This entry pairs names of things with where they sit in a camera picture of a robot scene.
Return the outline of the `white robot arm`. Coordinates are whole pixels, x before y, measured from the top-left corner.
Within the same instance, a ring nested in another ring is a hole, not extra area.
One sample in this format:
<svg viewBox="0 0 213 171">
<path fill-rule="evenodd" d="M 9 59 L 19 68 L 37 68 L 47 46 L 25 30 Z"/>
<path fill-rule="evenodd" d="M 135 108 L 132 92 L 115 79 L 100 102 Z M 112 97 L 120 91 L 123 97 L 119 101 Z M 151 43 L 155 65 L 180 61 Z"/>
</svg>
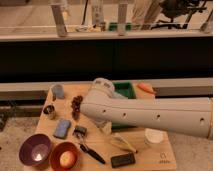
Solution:
<svg viewBox="0 0 213 171">
<path fill-rule="evenodd" d="M 80 111 L 95 120 L 213 140 L 213 100 L 210 98 L 117 98 L 110 80 L 96 78 L 81 102 Z"/>
</svg>

